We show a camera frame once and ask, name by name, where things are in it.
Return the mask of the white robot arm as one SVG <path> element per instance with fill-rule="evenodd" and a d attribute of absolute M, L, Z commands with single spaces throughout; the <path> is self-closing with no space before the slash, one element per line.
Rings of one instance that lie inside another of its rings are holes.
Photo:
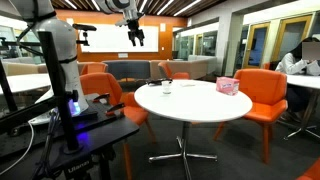
<path fill-rule="evenodd" d="M 65 89 L 67 91 L 75 90 L 78 93 L 78 99 L 69 100 L 67 107 L 73 117 L 80 115 L 89 108 L 89 105 L 84 97 L 79 78 L 74 28 L 66 21 L 57 18 L 50 0 L 9 1 L 36 37 L 39 37 L 40 31 L 52 33 L 57 57 L 66 80 Z M 142 30 L 139 29 L 138 23 L 142 14 L 138 12 L 135 0 L 94 1 L 105 14 L 121 12 L 123 19 L 118 21 L 116 26 L 127 26 L 132 44 L 135 44 L 135 38 L 138 38 L 140 45 L 143 45 L 144 37 L 140 36 Z"/>

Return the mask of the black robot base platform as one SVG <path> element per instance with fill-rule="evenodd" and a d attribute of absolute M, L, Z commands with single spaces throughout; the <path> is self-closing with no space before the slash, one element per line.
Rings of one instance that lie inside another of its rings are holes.
<path fill-rule="evenodd" d="M 60 153 L 60 155 L 58 155 L 57 158 L 53 157 L 54 160 L 56 160 L 51 166 L 53 169 L 62 168 L 64 164 L 71 163 L 71 161 L 75 162 L 80 157 L 89 158 L 89 154 L 111 154 L 112 160 L 114 157 L 113 144 L 139 131 L 139 126 L 124 116 L 107 116 L 106 111 L 109 108 L 108 105 L 92 101 L 88 101 L 88 104 L 89 108 L 85 113 L 91 113 L 91 115 L 72 118 L 76 137 L 79 146 L 82 145 L 83 147 L 82 150 L 71 155 L 65 153 L 67 151 L 67 141 L 62 124 L 60 124 L 55 131 L 53 139 L 53 147 L 58 148 L 58 154 Z M 42 126 L 40 129 L 35 128 L 36 133 L 31 148 L 38 149 L 44 147 L 48 126 Z M 10 137 L 6 134 L 1 135 L 1 161 L 19 155 L 27 150 L 31 138 L 31 130 L 27 131 L 28 132 L 16 137 Z"/>

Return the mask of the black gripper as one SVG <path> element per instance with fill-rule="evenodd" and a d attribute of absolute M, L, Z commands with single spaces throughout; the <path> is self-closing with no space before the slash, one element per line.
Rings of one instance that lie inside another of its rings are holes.
<path fill-rule="evenodd" d="M 135 46 L 135 39 L 138 39 L 140 46 L 144 46 L 144 33 L 143 30 L 139 28 L 139 22 L 137 20 L 129 20 L 128 28 L 128 36 L 132 45 Z"/>

